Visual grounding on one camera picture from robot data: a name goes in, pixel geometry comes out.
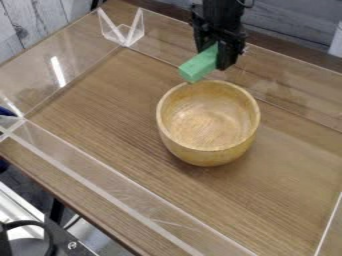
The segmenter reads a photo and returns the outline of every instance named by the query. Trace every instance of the wooden bowl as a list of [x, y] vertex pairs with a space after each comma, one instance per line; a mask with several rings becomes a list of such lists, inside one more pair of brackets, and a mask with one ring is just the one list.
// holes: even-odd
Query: wooden bowl
[[231, 162], [250, 148], [261, 122], [255, 99], [223, 81], [183, 83], [163, 96], [156, 109], [163, 143], [198, 166]]

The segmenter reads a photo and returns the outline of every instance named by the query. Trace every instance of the acrylic corner bracket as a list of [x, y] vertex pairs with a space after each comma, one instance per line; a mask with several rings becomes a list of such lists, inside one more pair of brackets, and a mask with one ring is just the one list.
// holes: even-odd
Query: acrylic corner bracket
[[134, 45], [144, 36], [143, 10], [138, 9], [131, 26], [120, 24], [116, 26], [102, 8], [98, 9], [98, 15], [104, 38], [124, 47]]

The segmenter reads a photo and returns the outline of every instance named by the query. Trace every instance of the wooden tabletop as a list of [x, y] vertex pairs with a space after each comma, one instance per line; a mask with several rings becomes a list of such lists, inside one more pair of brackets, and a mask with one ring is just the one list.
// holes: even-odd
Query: wooden tabletop
[[[135, 7], [110, 1], [107, 11], [111, 10], [128, 17]], [[271, 66], [277, 60], [273, 56], [265, 64]], [[241, 83], [259, 81], [258, 74], [254, 77]], [[303, 86], [309, 84], [305, 79], [298, 78]], [[342, 80], [334, 79], [333, 85], [327, 84], [331, 97], [342, 90], [337, 88]], [[342, 191], [341, 133], [303, 118], [301, 111], [291, 114], [258, 101], [262, 124], [251, 150], [226, 166], [194, 167], [164, 148], [155, 122], [158, 101], [180, 82], [175, 67], [122, 48], [30, 115], [30, 120], [257, 254], [313, 255]], [[0, 144], [0, 152], [136, 253], [187, 255], [12, 139]], [[83, 175], [84, 170], [75, 171]], [[88, 175], [107, 184], [110, 191], [110, 175]]]

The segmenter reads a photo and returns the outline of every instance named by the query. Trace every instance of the bowl rim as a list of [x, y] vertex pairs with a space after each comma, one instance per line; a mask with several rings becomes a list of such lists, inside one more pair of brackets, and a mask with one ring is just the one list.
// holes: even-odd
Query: bowl rim
[[[190, 145], [186, 145], [183, 142], [179, 142], [174, 139], [174, 137], [171, 136], [171, 133], [168, 132], [166, 126], [164, 126], [164, 123], [162, 121], [162, 107], [163, 107], [163, 104], [164, 104], [164, 101], [166, 99], [168, 98], [168, 96], [182, 87], [186, 87], [186, 86], [192, 86], [195, 85], [197, 83], [202, 83], [202, 82], [213, 82], [213, 83], [219, 83], [222, 85], [226, 85], [226, 86], [230, 86], [233, 87], [234, 89], [237, 89], [238, 91], [241, 91], [245, 96], [249, 98], [251, 104], [253, 104], [253, 109], [255, 111], [255, 114], [257, 114], [257, 119], [255, 119], [255, 123], [250, 129], [250, 132], [247, 134], [246, 137], [243, 137], [243, 139], [238, 142], [235, 142], [234, 144], [225, 144], [219, 147], [215, 147], [214, 149], [203, 149], [203, 148], [199, 148], [199, 147], [194, 147], [194, 146], [190, 146]], [[227, 81], [222, 81], [222, 80], [202, 80], [197, 83], [187, 83], [187, 82], [183, 82], [180, 83], [179, 85], [176, 85], [174, 88], [171, 88], [167, 93], [163, 95], [162, 99], [159, 100], [158, 102], [158, 106], [156, 106], [156, 122], [158, 122], [158, 127], [159, 129], [162, 130], [163, 134], [167, 136], [167, 138], [175, 142], [178, 145], [180, 145], [182, 147], [187, 148], [187, 149], [192, 149], [192, 150], [197, 150], [197, 151], [201, 151], [201, 152], [217, 152], [217, 151], [223, 151], [223, 150], [227, 150], [227, 149], [231, 149], [234, 147], [237, 147], [238, 145], [243, 144], [254, 135], [258, 127], [259, 127], [259, 124], [261, 124], [261, 108], [259, 108], [259, 105], [257, 103], [257, 100], [255, 98], [251, 96], [251, 94], [242, 88], [239, 87], [238, 85], [233, 84], [231, 82], [227, 82]]]

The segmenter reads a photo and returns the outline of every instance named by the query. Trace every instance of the robotic arm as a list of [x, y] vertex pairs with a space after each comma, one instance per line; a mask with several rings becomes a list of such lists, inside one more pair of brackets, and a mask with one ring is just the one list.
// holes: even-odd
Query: robotic arm
[[243, 53], [247, 33], [241, 23], [245, 0], [203, 0], [192, 5], [192, 27], [198, 52], [218, 43], [217, 69], [226, 70]]

